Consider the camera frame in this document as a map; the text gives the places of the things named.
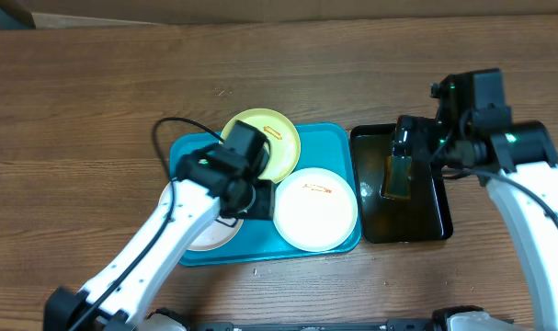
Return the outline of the black water basin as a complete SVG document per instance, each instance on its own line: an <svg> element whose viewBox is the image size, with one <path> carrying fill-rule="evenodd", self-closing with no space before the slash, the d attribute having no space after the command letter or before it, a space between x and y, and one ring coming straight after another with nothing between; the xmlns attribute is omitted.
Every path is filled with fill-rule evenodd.
<svg viewBox="0 0 558 331"><path fill-rule="evenodd" d="M392 123L362 125L350 133L362 235L373 244L447 240L453 234L448 197L428 163L412 164L409 200L381 194L394 129Z"/></svg>

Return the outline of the yellow-green plate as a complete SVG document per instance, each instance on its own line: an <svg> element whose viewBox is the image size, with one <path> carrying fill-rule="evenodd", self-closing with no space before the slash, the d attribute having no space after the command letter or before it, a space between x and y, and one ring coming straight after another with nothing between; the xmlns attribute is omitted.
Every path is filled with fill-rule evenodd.
<svg viewBox="0 0 558 331"><path fill-rule="evenodd" d="M224 126L225 139L234 123L240 120L262 131L268 138L265 150L270 152L267 167L260 179L279 183L296 167L301 155L301 139L294 124L283 114L269 108L251 108L235 115Z"/></svg>

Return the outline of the green yellow sponge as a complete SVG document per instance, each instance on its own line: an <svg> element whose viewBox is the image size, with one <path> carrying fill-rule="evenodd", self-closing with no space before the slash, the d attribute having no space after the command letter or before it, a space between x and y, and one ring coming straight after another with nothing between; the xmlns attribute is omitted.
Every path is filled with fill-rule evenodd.
<svg viewBox="0 0 558 331"><path fill-rule="evenodd" d="M389 199L411 198L411 164L409 156L389 155L386 158L381 194Z"/></svg>

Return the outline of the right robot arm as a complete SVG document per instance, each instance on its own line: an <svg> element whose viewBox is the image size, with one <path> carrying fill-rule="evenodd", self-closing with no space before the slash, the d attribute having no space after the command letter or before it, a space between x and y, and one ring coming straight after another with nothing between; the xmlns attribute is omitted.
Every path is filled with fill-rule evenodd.
<svg viewBox="0 0 558 331"><path fill-rule="evenodd" d="M534 326L558 330L558 153L539 121L516 123L500 69L450 74L430 87L434 118L398 118L382 193L410 196L410 169L476 176L507 226L528 284Z"/></svg>

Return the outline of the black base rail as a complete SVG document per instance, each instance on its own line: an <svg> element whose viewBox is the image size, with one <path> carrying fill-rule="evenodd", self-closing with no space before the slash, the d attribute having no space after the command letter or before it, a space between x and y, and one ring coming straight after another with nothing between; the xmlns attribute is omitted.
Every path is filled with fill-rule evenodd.
<svg viewBox="0 0 558 331"><path fill-rule="evenodd" d="M162 308L150 313L137 330L187 331L442 331L442 330L521 330L512 319L497 319L477 306L438 309L429 318L390 318L366 323L234 324L196 322Z"/></svg>

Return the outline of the white plate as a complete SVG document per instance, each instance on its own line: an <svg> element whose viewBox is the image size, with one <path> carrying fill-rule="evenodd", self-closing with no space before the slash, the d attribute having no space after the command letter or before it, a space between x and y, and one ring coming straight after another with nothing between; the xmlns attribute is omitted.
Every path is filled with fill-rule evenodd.
<svg viewBox="0 0 558 331"><path fill-rule="evenodd" d="M275 228L288 244L302 251L325 252L343 244L358 216L351 186L327 169L295 171L276 190Z"/></svg>
<svg viewBox="0 0 558 331"><path fill-rule="evenodd" d="M221 202L207 188L184 180L169 183L163 190L158 207L173 207L169 222L154 249L178 251L209 251L227 244L238 232L243 221L220 216Z"/></svg>

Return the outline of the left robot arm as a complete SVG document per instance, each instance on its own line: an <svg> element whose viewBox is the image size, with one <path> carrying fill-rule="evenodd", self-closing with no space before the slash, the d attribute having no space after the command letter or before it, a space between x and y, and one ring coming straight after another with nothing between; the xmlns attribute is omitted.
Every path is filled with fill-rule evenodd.
<svg viewBox="0 0 558 331"><path fill-rule="evenodd" d="M63 287L44 307L46 330L134 330L195 239L219 218L242 218L272 200L259 179L268 143L213 143L183 155L163 199L119 254L78 292Z"/></svg>

